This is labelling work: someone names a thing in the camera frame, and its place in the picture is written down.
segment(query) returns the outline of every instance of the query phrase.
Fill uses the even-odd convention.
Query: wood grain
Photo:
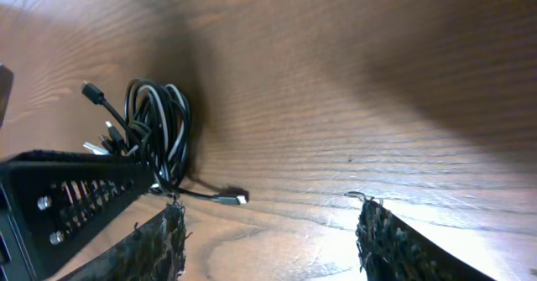
[[[186,279],[364,279],[343,196],[360,190],[484,273],[534,280],[535,16],[535,0],[0,0],[16,75],[0,150],[81,151],[110,117],[80,84],[121,108],[146,75],[192,100],[194,176],[251,198],[184,198]],[[142,198],[62,273],[165,202]]]

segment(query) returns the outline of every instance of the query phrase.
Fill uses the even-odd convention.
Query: screw
[[[50,234],[50,243],[53,245],[60,244],[64,241],[64,233],[61,231],[56,231]]]
[[[50,196],[43,196],[37,199],[37,207],[40,210],[46,210],[50,208],[50,206],[52,206],[52,200],[50,199]]]

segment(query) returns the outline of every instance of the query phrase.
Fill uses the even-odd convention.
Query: bundled wire
[[[125,130],[123,139],[121,134],[114,134],[117,130],[112,125],[108,126],[112,138],[115,137],[114,145],[122,149],[119,153],[123,151],[125,156],[133,156],[153,170],[155,184],[150,193],[187,194],[227,205],[246,203],[244,195],[204,195],[180,188],[186,171],[192,112],[190,103],[177,87],[148,79],[132,80],[125,93],[125,118],[93,84],[85,83],[82,93],[93,103],[103,105]]]

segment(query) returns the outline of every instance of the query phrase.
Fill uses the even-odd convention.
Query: cable
[[[91,83],[84,83],[82,93],[96,105],[103,105],[125,130],[125,139],[107,124],[115,145],[126,156],[148,164],[154,172],[155,185],[149,192],[156,195],[185,194],[224,205],[247,203],[244,195],[204,195],[180,188],[185,177],[188,135],[192,123],[190,103],[177,87],[162,86],[148,79],[132,80],[125,93],[125,118],[108,103],[104,93]]]

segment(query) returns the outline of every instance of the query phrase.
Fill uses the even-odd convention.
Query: wooden surface
[[[0,0],[2,154],[81,151],[139,75],[194,104],[187,280],[349,280],[360,203],[499,279],[536,280],[536,0]],[[196,190],[209,191],[185,182]],[[144,197],[63,271],[166,200]]]

